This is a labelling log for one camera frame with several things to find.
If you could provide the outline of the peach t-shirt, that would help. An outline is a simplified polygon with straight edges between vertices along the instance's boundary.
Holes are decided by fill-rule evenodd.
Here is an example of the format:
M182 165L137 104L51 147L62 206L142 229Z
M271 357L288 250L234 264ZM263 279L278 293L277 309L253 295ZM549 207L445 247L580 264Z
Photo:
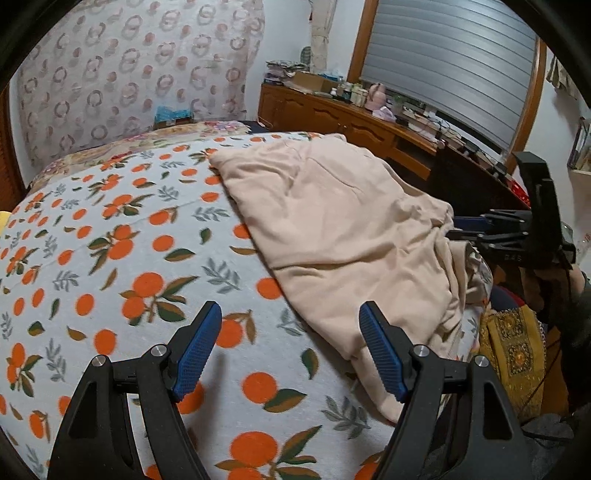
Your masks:
M449 238L449 203L339 134L228 148L211 165L287 302L352 363L386 419L402 407L363 340L363 303L437 355L467 357L463 329L481 319L492 274L470 243Z

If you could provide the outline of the yellow patterned cloth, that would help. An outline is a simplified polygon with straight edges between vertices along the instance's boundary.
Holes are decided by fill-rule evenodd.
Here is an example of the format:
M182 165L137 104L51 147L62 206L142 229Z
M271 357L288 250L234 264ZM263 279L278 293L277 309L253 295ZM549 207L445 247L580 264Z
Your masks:
M495 370L518 420L541 415L546 344L536 314L528 306L488 308L480 326L479 353Z

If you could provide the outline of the orange fruit print blanket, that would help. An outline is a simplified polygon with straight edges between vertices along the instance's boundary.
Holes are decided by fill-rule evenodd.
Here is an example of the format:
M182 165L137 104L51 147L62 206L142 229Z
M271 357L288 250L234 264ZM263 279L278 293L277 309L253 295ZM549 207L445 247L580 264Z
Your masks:
M178 405L213 479L368 479L396 421L297 314L211 156L314 133L112 157L16 206L1 233L1 430L36 479L90 360L164 344L207 301L221 331Z

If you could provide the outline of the pink figurine on cabinet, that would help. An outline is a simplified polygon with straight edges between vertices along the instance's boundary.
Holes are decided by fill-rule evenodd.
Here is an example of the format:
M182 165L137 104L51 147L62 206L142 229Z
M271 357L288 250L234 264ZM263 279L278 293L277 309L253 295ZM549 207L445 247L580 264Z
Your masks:
M387 104L387 90L382 83L376 83L370 86L367 94L365 108L369 111L380 110Z

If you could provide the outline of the grey window blind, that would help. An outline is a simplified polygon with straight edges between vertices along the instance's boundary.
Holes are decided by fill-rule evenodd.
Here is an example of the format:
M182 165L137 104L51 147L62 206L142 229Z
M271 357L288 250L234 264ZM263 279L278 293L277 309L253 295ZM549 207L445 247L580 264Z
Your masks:
M533 30L502 1L381 1L361 77L506 149L523 112L535 46Z

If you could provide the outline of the cardboard box on cabinet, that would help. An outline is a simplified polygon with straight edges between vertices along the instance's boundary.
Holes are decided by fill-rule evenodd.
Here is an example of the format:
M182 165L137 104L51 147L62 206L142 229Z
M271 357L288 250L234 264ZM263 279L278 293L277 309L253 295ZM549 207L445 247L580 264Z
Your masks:
M304 94L314 94L315 92L331 93L338 83L321 75L297 71L293 77L284 81L283 85Z

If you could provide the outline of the wooden sideboard cabinet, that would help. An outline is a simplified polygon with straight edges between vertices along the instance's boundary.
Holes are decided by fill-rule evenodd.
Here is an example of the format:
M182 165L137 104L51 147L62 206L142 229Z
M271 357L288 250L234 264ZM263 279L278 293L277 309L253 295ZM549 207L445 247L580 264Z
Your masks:
M407 127L381 120L360 107L284 86L260 87L257 120L276 132L342 134L349 143L366 148L423 180L429 178L437 153L434 143Z

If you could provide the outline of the yellow Pikachu plush toy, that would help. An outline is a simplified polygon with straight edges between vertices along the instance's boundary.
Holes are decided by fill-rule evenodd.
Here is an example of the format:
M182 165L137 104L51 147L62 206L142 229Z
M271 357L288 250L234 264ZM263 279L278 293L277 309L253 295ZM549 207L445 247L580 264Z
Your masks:
M3 229L5 227L10 216L11 216L10 212L7 212L7 211L0 212L0 229Z

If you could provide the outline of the floral quilt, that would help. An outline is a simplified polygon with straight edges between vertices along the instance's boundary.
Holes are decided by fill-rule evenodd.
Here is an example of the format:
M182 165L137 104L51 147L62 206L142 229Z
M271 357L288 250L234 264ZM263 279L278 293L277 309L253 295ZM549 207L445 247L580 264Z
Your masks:
M246 122L215 120L170 126L124 138L68 154L53 161L32 180L29 185L29 194L69 175L103 164L112 157L120 158L166 145L185 144L207 138L238 136L251 131L252 127Z

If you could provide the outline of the cream window curtain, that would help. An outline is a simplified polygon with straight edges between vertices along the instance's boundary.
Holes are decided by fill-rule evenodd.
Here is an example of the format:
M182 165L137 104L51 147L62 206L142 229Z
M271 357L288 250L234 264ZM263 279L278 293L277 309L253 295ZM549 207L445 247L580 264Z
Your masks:
M314 73L327 69L329 33L337 5L337 0L311 1L311 71Z

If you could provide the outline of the blue item at bedhead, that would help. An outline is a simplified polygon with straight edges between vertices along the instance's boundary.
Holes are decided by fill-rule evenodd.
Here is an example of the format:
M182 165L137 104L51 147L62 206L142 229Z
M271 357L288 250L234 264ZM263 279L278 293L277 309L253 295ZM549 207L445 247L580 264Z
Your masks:
M155 112L153 129L162 129L193 122L193 114L188 109L175 110L170 107L158 106Z

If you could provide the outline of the patterned lace wall curtain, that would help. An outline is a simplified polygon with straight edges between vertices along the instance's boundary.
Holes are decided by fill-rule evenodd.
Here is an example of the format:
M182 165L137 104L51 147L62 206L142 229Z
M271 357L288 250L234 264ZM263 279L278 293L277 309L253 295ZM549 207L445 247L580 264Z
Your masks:
M151 130L160 107L242 119L265 29L260 1L80 2L17 72L32 172Z

